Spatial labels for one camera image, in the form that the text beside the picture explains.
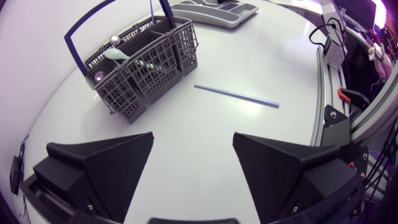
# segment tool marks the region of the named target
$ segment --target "wire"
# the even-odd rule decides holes
[[[28,224],[30,224],[30,218],[29,218],[29,214],[27,212],[27,207],[26,207],[25,195],[24,195],[23,201],[24,201],[24,213],[26,213],[25,219],[26,219],[26,222]]]
[[[395,146],[394,153],[397,153],[397,150],[398,150],[398,145]],[[372,192],[371,196],[369,197],[369,203],[371,202],[371,200],[372,200],[372,198],[374,196],[374,193],[376,192],[376,189],[379,187],[379,184],[380,184],[380,181],[382,179],[382,175],[383,175],[384,171],[386,171],[387,167],[392,162],[392,159],[393,159],[393,156],[391,156],[388,159],[388,161],[386,162],[385,166],[383,167],[383,170],[381,171],[381,173],[374,179],[374,181],[372,183],[369,184],[368,187],[366,187],[366,190],[369,189],[375,183],[375,181],[377,181],[377,184],[374,186],[373,192]]]
[[[367,185],[369,183],[369,181],[373,178],[373,176],[376,174],[377,170],[379,169],[379,167],[381,166],[381,164],[384,162],[384,159],[386,158],[386,151],[391,148],[393,141],[390,140],[391,138],[391,133],[392,130],[394,130],[394,124],[391,127],[390,133],[388,138],[386,139],[386,141],[384,142],[384,147],[380,153],[379,158],[377,159],[376,163],[373,165],[368,177],[365,179],[364,181],[364,185]],[[396,131],[394,132],[393,136],[397,136],[398,134],[398,129],[396,129]]]
[[[373,83],[373,84],[371,85],[371,91],[373,91],[373,86],[374,86],[374,85],[379,84],[380,80],[381,80],[381,77],[379,78],[379,81],[377,81],[377,83]]]
[[[369,186],[367,186],[367,189],[370,188],[370,186],[372,186],[372,185],[375,183],[376,179],[380,178],[380,177],[383,175],[384,171],[386,171],[387,167],[389,166],[389,164],[391,163],[392,159],[394,158],[394,154],[397,153],[397,151],[398,151],[398,145],[396,144],[396,145],[394,146],[394,150],[392,151],[392,153],[390,154],[390,156],[389,156],[389,158],[388,158],[386,164],[384,165],[382,172],[378,175],[378,177],[376,177],[376,178],[374,179],[373,182],[371,182],[371,183],[369,184]]]
[[[22,141],[21,147],[19,148],[19,155],[18,155],[18,166],[19,166],[19,177],[20,177],[20,181],[24,181],[24,169],[25,169],[25,144],[26,144],[26,140],[29,137],[29,135],[27,135],[25,137],[25,139]],[[25,195],[23,195],[22,198],[22,202],[24,204],[24,214],[21,215],[20,213],[16,213],[16,210],[14,210],[14,213],[18,216],[18,217],[25,217],[25,221],[26,223],[30,224],[30,218],[29,218],[29,214],[27,212],[27,207],[26,207],[26,199],[25,199]]]
[[[322,27],[325,27],[325,26],[336,27],[334,24],[323,24],[323,25],[320,25],[320,26],[318,26],[317,28],[315,28],[315,29],[311,32],[310,36],[308,37],[308,38],[310,39],[310,42],[311,42],[311,43],[317,44],[317,45],[321,45],[321,46],[323,47],[323,50],[325,50],[325,46],[323,45],[323,43],[315,43],[314,41],[312,41],[311,37],[312,37],[312,35],[313,35],[317,30],[319,30],[319,29],[321,29]]]

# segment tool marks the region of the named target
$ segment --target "white table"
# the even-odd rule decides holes
[[[125,223],[151,217],[237,218],[259,223],[232,146],[233,134],[310,144],[317,106],[315,28],[298,14],[264,1],[236,29],[195,23],[198,67],[133,124],[108,108],[76,69],[36,121],[25,176],[47,156],[48,142],[76,144],[152,131],[154,145]],[[324,42],[319,33],[314,40]],[[280,103],[279,109],[194,88],[194,84]],[[28,205],[33,223],[43,220]]]

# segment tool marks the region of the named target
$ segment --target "red clamp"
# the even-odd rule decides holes
[[[344,93],[341,92],[342,87],[340,86],[337,90],[337,95],[338,97],[340,97],[340,99],[342,99],[343,101],[350,103],[351,99],[348,98],[348,96],[344,95]]]

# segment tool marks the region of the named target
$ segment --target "bolt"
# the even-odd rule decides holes
[[[336,111],[330,112],[330,116],[331,116],[331,118],[336,119],[336,116],[337,116]]]

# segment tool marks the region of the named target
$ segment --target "blue basket handle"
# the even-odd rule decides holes
[[[65,42],[67,43],[67,46],[69,48],[70,53],[72,54],[73,59],[75,60],[77,67],[80,69],[82,72],[83,76],[87,75],[87,69],[85,67],[85,64],[81,61],[79,54],[76,51],[76,48],[72,42],[72,35],[75,33],[75,31],[84,23],[87,21],[88,18],[90,18],[92,15],[94,15],[96,12],[98,12],[100,9],[104,8],[107,6],[109,3],[114,2],[115,0],[105,0],[101,3],[99,3],[97,6],[95,6],[92,10],[88,11],[82,18],[80,18],[75,25],[70,28],[70,30],[65,34],[64,39]],[[173,12],[170,8],[168,0],[159,0],[160,5],[162,6],[162,9],[164,11],[164,14],[166,17],[171,18],[173,17]]]

